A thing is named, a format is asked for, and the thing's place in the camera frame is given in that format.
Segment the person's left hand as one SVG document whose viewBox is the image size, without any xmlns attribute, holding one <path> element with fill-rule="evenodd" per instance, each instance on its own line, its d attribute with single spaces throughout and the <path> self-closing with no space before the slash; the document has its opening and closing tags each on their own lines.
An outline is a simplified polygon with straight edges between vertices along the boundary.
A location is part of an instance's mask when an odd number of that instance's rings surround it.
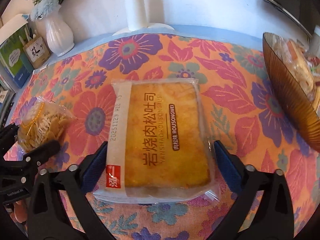
<svg viewBox="0 0 320 240">
<path fill-rule="evenodd" d="M 10 214 L 14 222 L 24 223 L 28 217 L 27 204 L 25 200 L 14 202 L 14 210 Z"/>
</svg>

